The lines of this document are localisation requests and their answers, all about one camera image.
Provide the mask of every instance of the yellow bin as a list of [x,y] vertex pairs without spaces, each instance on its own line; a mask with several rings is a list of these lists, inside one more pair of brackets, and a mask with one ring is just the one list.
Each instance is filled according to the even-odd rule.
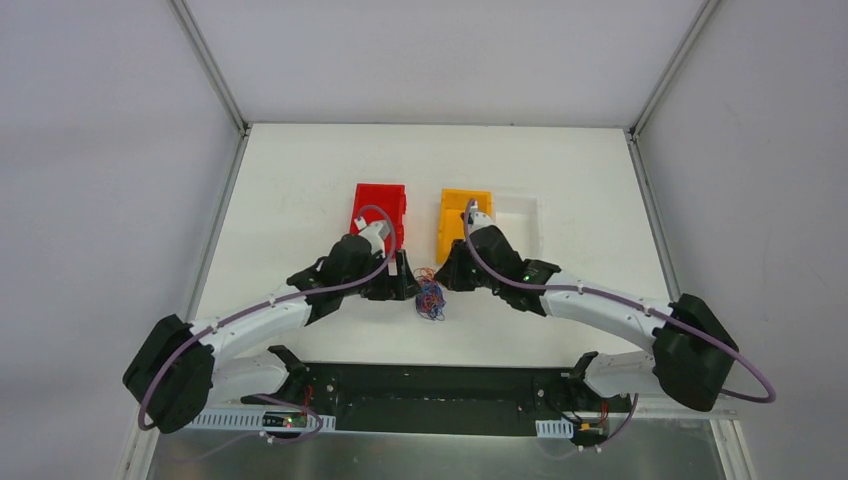
[[476,192],[473,190],[454,190],[445,188],[442,190],[442,206],[439,214],[439,241],[436,244],[436,262],[445,263],[450,254],[453,241],[464,238],[462,230],[462,218],[468,200],[477,200],[477,204],[483,212],[494,217],[492,207],[492,194],[490,192]]

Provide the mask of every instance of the gray floor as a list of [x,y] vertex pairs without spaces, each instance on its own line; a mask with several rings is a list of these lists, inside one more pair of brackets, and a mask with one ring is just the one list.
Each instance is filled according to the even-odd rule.
[[566,440],[441,435],[322,434],[268,446],[249,437],[201,461],[176,464],[239,432],[163,436],[150,480],[170,479],[716,479],[724,478],[708,421],[636,420],[601,454],[556,460]]

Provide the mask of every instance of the white wall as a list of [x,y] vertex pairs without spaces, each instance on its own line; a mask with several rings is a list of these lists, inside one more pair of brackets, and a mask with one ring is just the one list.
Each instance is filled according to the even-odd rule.
[[165,1],[2,2],[0,477],[112,477],[236,142]]
[[626,126],[702,0],[196,0],[251,121]]
[[844,0],[729,0],[643,134],[681,285],[777,387],[741,411],[765,479],[848,469],[846,55]]

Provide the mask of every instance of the white backdrop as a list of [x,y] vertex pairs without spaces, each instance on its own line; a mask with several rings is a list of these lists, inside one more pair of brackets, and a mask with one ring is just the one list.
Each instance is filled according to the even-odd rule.
[[164,1],[0,4],[0,477],[112,478],[237,134]]
[[844,0],[725,2],[642,135],[681,286],[777,388],[740,413],[764,479],[848,469],[846,26]]
[[630,126],[701,0],[191,0],[249,121]]

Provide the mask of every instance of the white table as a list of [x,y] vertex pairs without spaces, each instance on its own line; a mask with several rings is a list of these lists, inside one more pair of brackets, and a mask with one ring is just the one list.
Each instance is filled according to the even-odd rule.
[[[257,124],[250,134],[198,317],[267,298],[347,232],[356,183],[406,185],[413,267],[435,267],[445,187],[519,193],[542,205],[542,260],[583,278],[667,298],[624,135],[614,129]],[[572,366],[632,344],[577,322],[512,310],[488,291],[446,292],[446,320],[412,302],[347,298],[308,328],[258,348],[302,360]]]

